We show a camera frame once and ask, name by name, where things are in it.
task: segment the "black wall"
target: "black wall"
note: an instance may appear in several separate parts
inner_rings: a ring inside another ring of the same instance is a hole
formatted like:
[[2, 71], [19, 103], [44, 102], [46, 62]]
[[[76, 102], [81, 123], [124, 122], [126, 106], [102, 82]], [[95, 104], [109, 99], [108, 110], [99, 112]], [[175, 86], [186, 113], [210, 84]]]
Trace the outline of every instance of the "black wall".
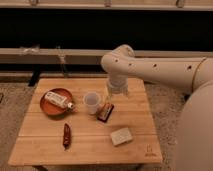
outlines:
[[0, 9], [0, 48], [213, 51], [213, 12]]

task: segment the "sausage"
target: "sausage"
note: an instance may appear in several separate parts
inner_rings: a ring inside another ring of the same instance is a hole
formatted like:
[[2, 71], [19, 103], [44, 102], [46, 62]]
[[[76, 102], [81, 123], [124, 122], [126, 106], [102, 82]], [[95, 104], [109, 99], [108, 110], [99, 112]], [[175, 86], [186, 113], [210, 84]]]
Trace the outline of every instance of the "sausage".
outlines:
[[64, 137], [63, 137], [63, 146], [66, 149], [70, 146], [71, 143], [71, 129], [68, 124], [64, 124]]

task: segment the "table leg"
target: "table leg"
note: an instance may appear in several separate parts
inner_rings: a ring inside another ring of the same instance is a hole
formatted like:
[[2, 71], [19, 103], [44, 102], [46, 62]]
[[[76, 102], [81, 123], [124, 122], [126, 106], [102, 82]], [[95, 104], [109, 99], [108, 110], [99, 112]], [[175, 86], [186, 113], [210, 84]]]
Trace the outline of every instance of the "table leg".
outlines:
[[135, 167], [135, 171], [139, 171], [143, 167], [143, 164], [138, 164]]
[[48, 171], [44, 166], [33, 166], [38, 171]]

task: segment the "chocolate bar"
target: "chocolate bar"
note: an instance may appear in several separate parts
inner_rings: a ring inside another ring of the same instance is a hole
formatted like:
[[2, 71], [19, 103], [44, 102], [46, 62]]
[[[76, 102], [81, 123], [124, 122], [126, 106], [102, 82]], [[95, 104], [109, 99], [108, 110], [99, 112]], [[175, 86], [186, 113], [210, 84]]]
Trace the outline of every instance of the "chocolate bar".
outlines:
[[114, 108], [113, 104], [106, 103], [103, 106], [103, 109], [101, 110], [101, 112], [98, 114], [97, 119], [102, 121], [102, 122], [107, 122], [110, 114], [112, 113], [113, 108]]

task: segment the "white cup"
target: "white cup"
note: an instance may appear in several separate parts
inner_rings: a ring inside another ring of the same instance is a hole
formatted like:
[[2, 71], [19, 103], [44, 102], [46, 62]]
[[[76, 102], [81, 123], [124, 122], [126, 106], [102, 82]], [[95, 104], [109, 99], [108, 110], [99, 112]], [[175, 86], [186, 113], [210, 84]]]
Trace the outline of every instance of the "white cup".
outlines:
[[88, 113], [95, 114], [100, 107], [101, 96], [95, 91], [87, 92], [84, 95], [83, 101]]

